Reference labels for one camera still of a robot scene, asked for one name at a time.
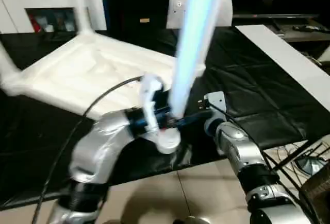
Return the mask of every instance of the black cable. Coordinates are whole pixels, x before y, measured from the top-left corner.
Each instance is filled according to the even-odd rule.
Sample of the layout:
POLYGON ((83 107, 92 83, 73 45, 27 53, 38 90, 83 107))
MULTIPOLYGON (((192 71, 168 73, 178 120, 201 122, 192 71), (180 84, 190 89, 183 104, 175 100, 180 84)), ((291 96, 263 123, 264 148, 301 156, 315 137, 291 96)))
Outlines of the black cable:
POLYGON ((105 91, 103 94, 101 94, 96 100, 93 101, 93 103, 86 109, 86 111, 83 113, 83 115, 81 116, 81 119, 77 122, 77 124, 74 126, 74 128, 71 130, 68 138, 66 139, 66 141, 62 144, 59 152, 57 153, 53 163, 52 163, 52 166, 50 168, 50 171, 48 173, 48 177, 43 185, 43 189, 41 191, 41 194, 40 194, 40 198, 39 198, 39 201, 38 201, 38 204, 37 204, 37 207, 36 207, 36 210, 35 210, 35 213, 33 215, 33 219, 32 219, 32 222, 31 224, 36 224, 37 223, 37 220, 38 220, 38 216, 39 216, 39 213, 40 213, 40 209, 41 209, 41 205, 42 205, 42 202, 45 198, 45 195, 46 195, 46 191, 48 189, 48 185, 50 183, 50 180, 52 178, 52 175, 54 173, 54 170, 63 154, 63 152, 65 151, 67 145, 69 144, 73 134, 75 133, 75 131, 77 130, 77 128, 79 127, 79 125, 85 120, 85 118, 87 118, 87 114, 90 112, 90 110, 101 100, 103 99, 106 95, 108 95, 109 93, 111 93, 112 91, 122 87, 123 85, 126 85, 130 82, 133 82, 133 81, 140 81, 142 78, 142 76, 138 76, 138 77, 133 77, 133 78, 130 78, 130 79, 127 79, 115 86, 113 86, 112 88, 108 89, 107 91, 105 91))
MULTIPOLYGON (((254 139, 246 132, 246 130, 235 120, 235 118, 233 116, 231 116, 229 113, 221 110, 220 108, 218 108, 217 106, 213 105, 212 103, 209 103, 209 105, 211 107, 213 107, 214 109, 216 109, 217 111, 221 112, 223 115, 225 115, 230 121, 232 121, 235 125, 237 125, 240 129, 242 129, 251 139, 251 141, 256 144, 258 146, 258 144, 254 141, 254 139)), ((261 150, 259 148, 261 155, 264 158, 264 161, 266 162, 266 164, 268 165, 269 169, 272 170, 267 158, 276 166, 278 165, 278 163, 271 158, 268 154, 266 154, 263 150, 261 150)), ((308 205, 308 207, 310 208, 310 210, 308 210, 308 208, 289 190, 287 189, 287 187, 284 186, 284 184, 279 180, 279 184, 284 186, 284 188, 286 189, 286 191, 288 192, 288 194, 295 200, 295 202, 301 207, 301 209, 304 211, 305 214, 307 214, 313 221, 315 224, 319 224, 319 220, 317 218, 315 209, 313 208, 313 206, 311 205, 309 199, 307 198, 306 194, 301 190, 301 188, 297 185, 297 183, 287 174, 287 172, 283 169, 283 168, 279 168, 279 170, 284 174, 284 176, 293 184, 293 186, 297 189, 297 191, 301 194, 301 196, 304 198, 306 204, 308 205)))

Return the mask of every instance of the white strip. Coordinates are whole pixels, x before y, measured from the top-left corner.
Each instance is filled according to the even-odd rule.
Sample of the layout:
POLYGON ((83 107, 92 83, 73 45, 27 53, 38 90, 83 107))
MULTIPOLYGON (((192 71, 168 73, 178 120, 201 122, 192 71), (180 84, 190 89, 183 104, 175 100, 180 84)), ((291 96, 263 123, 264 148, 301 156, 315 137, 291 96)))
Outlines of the white strip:
POLYGON ((264 25, 237 26, 237 29, 330 111, 330 76, 327 73, 264 25))

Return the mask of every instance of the black fabric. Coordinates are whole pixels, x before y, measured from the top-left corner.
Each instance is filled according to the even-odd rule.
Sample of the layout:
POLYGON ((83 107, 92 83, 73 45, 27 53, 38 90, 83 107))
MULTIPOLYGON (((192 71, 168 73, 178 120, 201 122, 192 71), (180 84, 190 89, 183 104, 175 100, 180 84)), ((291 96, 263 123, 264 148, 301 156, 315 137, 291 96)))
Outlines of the black fabric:
MULTIPOLYGON (((125 34, 127 42, 175 55, 178 31, 125 34)), ((35 34, 2 35, 15 64, 24 69, 64 42, 45 41, 35 34)), ((257 46, 234 28, 217 28, 197 79, 187 114, 198 111, 204 94, 222 90, 228 112, 265 149, 330 133, 330 113, 257 46)), ((0 94, 0 209, 35 203, 50 164, 78 116, 30 99, 0 94)), ((71 151, 88 132, 88 120, 78 131, 54 174, 46 198, 58 197, 68 181, 71 151)), ((160 154, 152 142, 138 139, 124 148, 110 184, 220 159, 211 138, 198 122, 181 131, 181 144, 173 154, 160 154)))

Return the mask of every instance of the wire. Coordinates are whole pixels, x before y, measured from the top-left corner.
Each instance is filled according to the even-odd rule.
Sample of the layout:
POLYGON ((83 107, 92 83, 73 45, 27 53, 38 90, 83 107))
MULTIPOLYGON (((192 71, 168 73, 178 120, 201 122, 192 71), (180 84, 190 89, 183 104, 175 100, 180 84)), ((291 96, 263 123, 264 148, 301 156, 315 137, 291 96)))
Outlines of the wire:
MULTIPOLYGON (((263 155, 268 159, 270 160, 275 166, 278 165, 278 163, 273 159, 271 158, 268 154, 266 154, 265 152, 263 152, 263 155)), ((294 199, 294 201, 301 207, 301 209, 305 212, 305 214, 307 214, 315 224, 319 224, 319 220, 317 218, 317 215, 316 215, 316 212, 315 212, 315 209, 313 208, 312 204, 310 203, 308 197, 306 196, 305 192, 303 192, 301 190, 301 188, 297 185, 297 183, 288 175, 288 173, 281 167, 278 168, 283 174, 284 176, 293 184, 293 186, 298 190, 298 192, 300 193, 300 195, 304 198, 304 201, 306 202, 306 204, 308 205, 308 208, 306 208, 306 205, 304 205, 302 203, 301 200, 297 199, 297 197, 288 189, 286 190, 290 196, 294 199)))
POLYGON ((126 85, 130 82, 133 82, 133 81, 140 81, 142 78, 142 76, 138 76, 138 77, 133 77, 133 78, 130 78, 130 79, 127 79, 115 86, 113 86, 112 88, 108 89, 107 91, 105 91, 103 94, 101 94, 98 98, 96 98, 93 103, 86 109, 86 111, 83 113, 83 115, 81 116, 80 120, 76 123, 76 125, 74 126, 74 128, 71 130, 68 138, 66 139, 66 141, 62 144, 59 152, 57 153, 54 161, 53 161, 53 164, 50 168, 50 171, 48 173, 48 177, 43 185, 43 189, 41 191, 41 194, 40 194, 40 198, 39 198, 39 201, 38 201, 38 204, 37 204, 37 207, 36 207, 36 210, 34 212, 34 215, 33 215, 33 219, 32 219, 32 222, 31 224, 36 224, 37 223, 37 220, 38 220, 38 216, 39 216, 39 213, 40 213, 40 209, 41 209, 41 205, 42 205, 42 202, 45 198, 45 195, 46 195, 46 191, 48 189, 48 185, 50 183, 50 180, 53 176, 53 173, 54 173, 54 170, 63 154, 63 152, 65 151, 66 147, 68 146, 73 134, 75 133, 75 131, 77 130, 77 128, 79 127, 79 125, 87 118, 87 114, 90 112, 90 110, 101 100, 103 99, 106 95, 108 95, 109 93, 111 93, 112 91, 122 87, 123 85, 126 85))
MULTIPOLYGON (((231 116, 229 113, 221 110, 217 106, 213 105, 212 103, 209 103, 211 107, 221 112, 223 115, 225 115, 230 121, 232 121, 235 125, 237 125, 240 129, 242 129, 251 139, 251 141, 258 146, 258 144, 254 141, 254 139, 247 133, 247 131, 235 120, 233 116, 231 116)), ((269 169, 272 170, 270 163, 268 162, 267 158, 276 166, 278 163, 271 158, 268 154, 266 154, 263 150, 261 150, 261 155, 263 156, 266 164, 268 165, 269 169)), ((301 194, 301 196, 304 198, 306 204, 308 205, 309 209, 280 181, 278 180, 279 184, 284 187, 284 189, 288 192, 288 194, 292 197, 292 199, 301 207, 301 209, 304 211, 306 215, 308 215, 315 224, 319 224, 319 220, 317 218, 316 212, 311 205, 309 199, 307 198, 306 194, 300 189, 300 187, 297 185, 297 183, 287 174, 287 172, 283 168, 279 168, 281 172, 284 174, 284 176, 293 184, 293 186, 297 189, 297 191, 301 194)))
MULTIPOLYGON (((284 148, 285 151, 287 152, 287 155, 290 155, 290 154, 291 154, 291 153, 288 151, 288 149, 286 148, 286 146, 283 146, 283 148, 284 148)), ((278 158, 278 160, 281 162, 282 159, 281 159, 281 157, 280 157, 280 155, 279 155, 279 148, 276 150, 276 154, 277 154, 277 158, 278 158)), ((288 171, 294 173, 295 176, 297 177, 297 179, 298 179, 300 185, 303 185, 303 183, 302 183, 302 181, 300 180, 299 176, 304 177, 305 179, 308 179, 308 177, 307 177, 306 175, 302 174, 302 173, 299 173, 299 174, 298 174, 297 171, 295 170, 295 167, 294 167, 293 162, 290 162, 290 165, 291 165, 292 169, 291 169, 289 166, 284 166, 284 168, 285 168, 286 170, 288 170, 288 171)))

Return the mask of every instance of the metal bracket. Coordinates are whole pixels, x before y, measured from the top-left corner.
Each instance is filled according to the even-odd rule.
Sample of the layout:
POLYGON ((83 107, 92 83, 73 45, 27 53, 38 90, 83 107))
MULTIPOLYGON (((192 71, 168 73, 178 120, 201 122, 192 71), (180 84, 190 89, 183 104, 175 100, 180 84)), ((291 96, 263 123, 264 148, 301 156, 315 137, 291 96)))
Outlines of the metal bracket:
POLYGON ((177 128, 160 130, 155 116, 154 95, 162 89, 161 79, 153 74, 146 74, 141 81, 141 102, 145 120, 147 122, 147 133, 142 135, 143 138, 156 144, 157 149, 161 153, 173 153, 180 144, 181 137, 177 128))

